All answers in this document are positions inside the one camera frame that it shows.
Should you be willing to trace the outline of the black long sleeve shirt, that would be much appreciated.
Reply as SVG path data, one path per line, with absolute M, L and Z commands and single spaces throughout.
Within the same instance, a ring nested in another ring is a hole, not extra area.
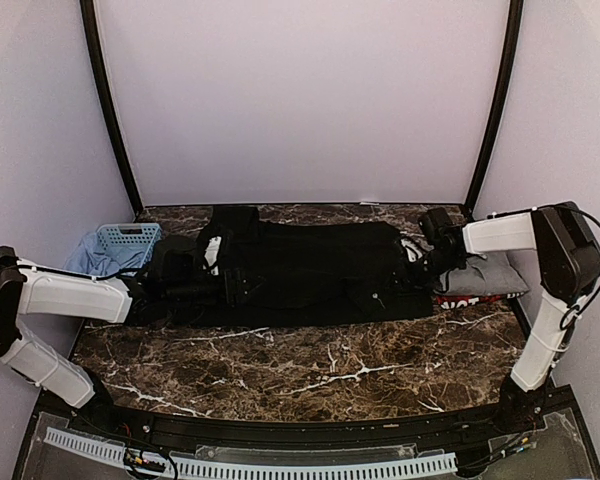
M 384 222 L 289 225 L 254 207 L 217 206 L 196 238 L 198 255 L 258 277 L 246 305 L 207 305 L 174 314 L 205 326 L 330 326 L 414 320 L 432 314 L 430 296 L 392 275 L 407 252 Z

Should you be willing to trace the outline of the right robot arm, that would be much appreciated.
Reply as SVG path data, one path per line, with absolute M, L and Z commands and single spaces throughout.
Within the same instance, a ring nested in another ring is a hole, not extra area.
M 545 384 L 568 348 L 575 324 L 600 292 L 600 245 L 591 228 L 598 220 L 572 201 L 495 213 L 463 226 L 435 208 L 419 219 L 431 250 L 409 255 L 406 272 L 417 287 L 463 268 L 470 256 L 533 250 L 542 298 L 521 356 L 503 383 L 508 396 L 490 413 L 501 434 L 514 432 L 529 416 L 529 405 L 514 394 L 531 394 Z

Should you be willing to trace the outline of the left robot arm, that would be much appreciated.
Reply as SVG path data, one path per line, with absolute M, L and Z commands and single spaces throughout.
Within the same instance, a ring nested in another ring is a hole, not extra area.
M 138 268 L 94 276 L 52 269 L 0 247 L 0 363 L 82 409 L 100 436 L 121 427 L 120 412 L 94 375 L 72 363 L 26 326 L 22 315 L 51 314 L 147 326 L 187 309 L 244 304 L 256 284 L 239 268 L 224 269 L 194 248 L 160 243 Z

